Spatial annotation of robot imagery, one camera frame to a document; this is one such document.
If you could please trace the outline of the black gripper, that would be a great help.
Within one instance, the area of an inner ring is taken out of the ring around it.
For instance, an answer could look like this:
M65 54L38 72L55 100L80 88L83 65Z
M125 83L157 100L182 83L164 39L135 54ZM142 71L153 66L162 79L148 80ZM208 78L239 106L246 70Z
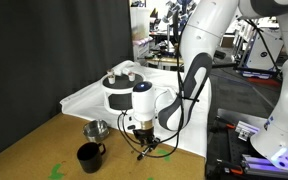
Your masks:
M142 130L142 129L135 129L133 131L135 138L139 140L140 142L140 146L143 147L146 145L146 140L149 140L148 146L151 147L151 149L155 149L159 143L160 143L160 139L158 137L154 137L154 129L146 129L146 130Z

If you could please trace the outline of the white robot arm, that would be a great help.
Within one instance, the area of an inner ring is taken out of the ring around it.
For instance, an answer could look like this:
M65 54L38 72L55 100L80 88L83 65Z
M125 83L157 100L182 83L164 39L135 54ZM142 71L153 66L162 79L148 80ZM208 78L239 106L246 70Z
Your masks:
M140 142L153 143L153 120L178 132L193 116L193 108L215 67L212 59L235 12L252 23L255 18L275 16L288 54L288 0L201 0L181 33L180 54L184 74L178 77L179 92L160 99L150 82L141 82L132 92L134 131ZM253 148L275 167L288 171L288 60L282 67L282 89L271 115L259 132L250 137Z

